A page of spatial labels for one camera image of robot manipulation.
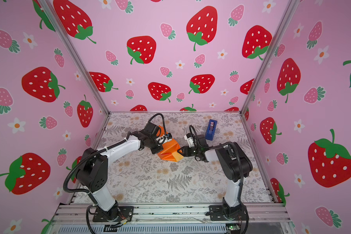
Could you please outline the yellow orange wrapping paper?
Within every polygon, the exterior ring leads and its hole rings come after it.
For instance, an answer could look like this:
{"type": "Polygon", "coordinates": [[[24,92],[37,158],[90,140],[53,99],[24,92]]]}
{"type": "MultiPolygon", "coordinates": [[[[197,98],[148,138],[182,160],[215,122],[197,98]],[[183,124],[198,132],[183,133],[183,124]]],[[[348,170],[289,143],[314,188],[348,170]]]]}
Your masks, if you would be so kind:
{"type": "Polygon", "coordinates": [[[180,145],[175,139],[166,142],[162,145],[163,150],[157,153],[160,159],[178,162],[183,159],[183,156],[177,151],[180,149],[180,145]]]}

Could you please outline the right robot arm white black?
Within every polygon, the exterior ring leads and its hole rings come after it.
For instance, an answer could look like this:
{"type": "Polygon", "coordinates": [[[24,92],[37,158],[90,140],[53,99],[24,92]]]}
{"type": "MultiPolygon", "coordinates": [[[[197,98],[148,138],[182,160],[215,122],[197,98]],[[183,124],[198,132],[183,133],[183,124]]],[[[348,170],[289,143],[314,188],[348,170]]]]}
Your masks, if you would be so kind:
{"type": "Polygon", "coordinates": [[[237,143],[226,142],[213,147],[204,147],[196,143],[194,146],[184,146],[177,152],[184,157],[194,157],[198,161],[219,161],[229,182],[222,199],[221,211],[214,213],[227,220],[249,221],[248,210],[241,200],[241,195],[244,179],[253,170],[253,165],[237,143]]]}

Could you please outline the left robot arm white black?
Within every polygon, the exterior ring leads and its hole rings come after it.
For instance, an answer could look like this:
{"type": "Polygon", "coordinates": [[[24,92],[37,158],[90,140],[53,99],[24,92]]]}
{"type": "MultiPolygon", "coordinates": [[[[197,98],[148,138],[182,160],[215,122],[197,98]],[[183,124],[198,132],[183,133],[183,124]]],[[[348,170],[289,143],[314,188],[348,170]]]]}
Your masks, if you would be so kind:
{"type": "Polygon", "coordinates": [[[162,145],[171,140],[170,133],[160,136],[142,130],[128,133],[124,140],[82,157],[80,166],[77,166],[76,179],[87,189],[86,193],[104,219],[113,221],[120,215],[118,202],[107,187],[109,166],[121,157],[145,147],[157,154],[163,150],[162,145]]]}

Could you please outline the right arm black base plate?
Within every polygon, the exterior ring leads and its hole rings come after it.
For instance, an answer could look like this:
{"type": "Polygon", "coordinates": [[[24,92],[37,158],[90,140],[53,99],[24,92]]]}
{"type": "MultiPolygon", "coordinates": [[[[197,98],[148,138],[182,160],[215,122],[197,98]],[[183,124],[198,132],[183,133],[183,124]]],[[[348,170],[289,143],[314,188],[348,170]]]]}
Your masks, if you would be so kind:
{"type": "Polygon", "coordinates": [[[242,204],[236,207],[211,205],[205,215],[209,216],[212,221],[247,221],[250,219],[247,207],[242,204]]]}

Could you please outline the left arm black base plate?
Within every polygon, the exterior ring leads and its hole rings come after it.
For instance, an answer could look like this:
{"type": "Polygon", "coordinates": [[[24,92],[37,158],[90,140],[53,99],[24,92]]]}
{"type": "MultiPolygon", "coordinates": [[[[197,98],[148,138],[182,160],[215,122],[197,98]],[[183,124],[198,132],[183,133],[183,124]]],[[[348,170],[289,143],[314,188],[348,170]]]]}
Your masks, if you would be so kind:
{"type": "Polygon", "coordinates": [[[103,211],[97,207],[93,216],[93,222],[130,222],[134,213],[134,206],[112,207],[109,211],[103,211]]]}

